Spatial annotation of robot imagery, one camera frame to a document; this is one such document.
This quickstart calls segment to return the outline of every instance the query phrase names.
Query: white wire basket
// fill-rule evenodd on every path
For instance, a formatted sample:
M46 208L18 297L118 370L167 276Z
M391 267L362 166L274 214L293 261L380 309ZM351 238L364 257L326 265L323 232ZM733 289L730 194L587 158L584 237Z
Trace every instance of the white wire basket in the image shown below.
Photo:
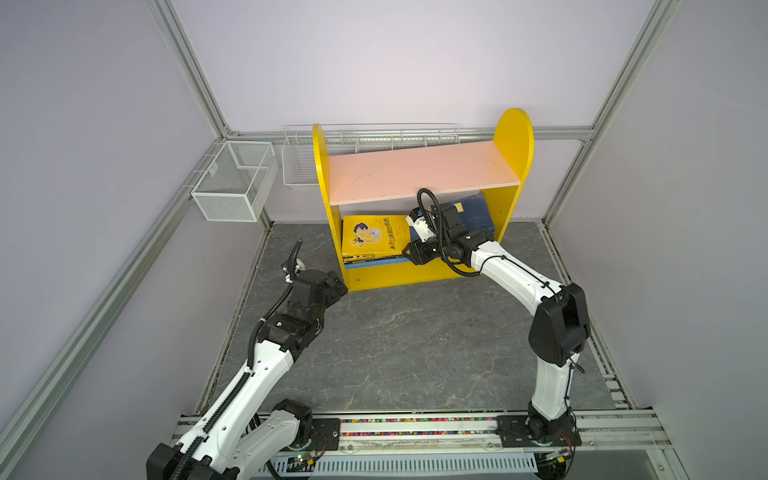
M277 176L270 142L226 141L192 190L206 219L257 222Z
M283 182L294 190L319 187L312 125L283 127ZM328 154L348 155L458 143L456 124L323 125Z

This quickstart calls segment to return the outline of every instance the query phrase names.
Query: marble floor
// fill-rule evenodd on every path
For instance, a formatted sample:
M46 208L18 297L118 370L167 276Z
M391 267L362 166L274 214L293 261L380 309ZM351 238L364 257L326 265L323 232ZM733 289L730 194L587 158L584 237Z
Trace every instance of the marble floor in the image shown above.
M266 245L216 386L218 395L246 358L256 321L285 288L280 264L296 239L307 268L337 270L325 224L277 224ZM535 223L511 223L502 245L558 278ZM532 318L485 276L351 292L326 311L323 333L262 405L290 398L315 412L527 408L536 379L528 345ZM574 374L575 409L614 403L586 349Z

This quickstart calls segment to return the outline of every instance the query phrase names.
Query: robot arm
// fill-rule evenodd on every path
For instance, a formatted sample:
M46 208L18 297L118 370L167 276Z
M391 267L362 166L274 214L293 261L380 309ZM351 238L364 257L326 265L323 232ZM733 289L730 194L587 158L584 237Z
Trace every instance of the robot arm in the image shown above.
M422 194L432 199L432 211L421 203ZM514 433L539 445L566 435L576 445L568 393L573 369L581 369L576 362L590 334L584 291L576 284L565 286L541 275L482 231L467 231L456 206L440 207L429 190L421 189L417 200L419 208L410 213L408 223L420 240L411 242L403 254L416 265L439 258L460 275L486 275L534 317L528 342L538 356L536 389L526 426ZM475 271L461 270L459 264Z
M257 416L270 390L323 331L326 308L347 293L335 272L303 270L296 258L300 245L301 240L283 264L286 292L251 334L248 359L207 414L173 448L156 447L147 460L147 480L251 478L286 446L308 446L309 407L283 400L263 423ZM286 299L287 311L275 313ZM251 431L243 436L248 426Z

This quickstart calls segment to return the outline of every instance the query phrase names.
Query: pink shelf board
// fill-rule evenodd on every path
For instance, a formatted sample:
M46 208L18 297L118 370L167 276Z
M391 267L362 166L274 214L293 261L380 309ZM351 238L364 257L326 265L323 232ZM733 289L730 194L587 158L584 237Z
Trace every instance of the pink shelf board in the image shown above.
M328 177L331 205L520 184L492 141L340 155L329 159Z

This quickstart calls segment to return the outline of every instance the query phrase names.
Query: yellow bookshelf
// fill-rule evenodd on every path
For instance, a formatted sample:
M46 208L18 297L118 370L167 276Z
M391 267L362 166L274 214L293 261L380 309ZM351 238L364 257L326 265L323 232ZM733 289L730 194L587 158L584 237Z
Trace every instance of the yellow bookshelf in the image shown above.
M501 241L533 161L533 127L519 108L507 110L493 141L330 157L319 124L313 126L315 166L344 282L352 291L455 278L439 260L346 270L341 257L339 205L414 199L419 188L436 194L480 190Z

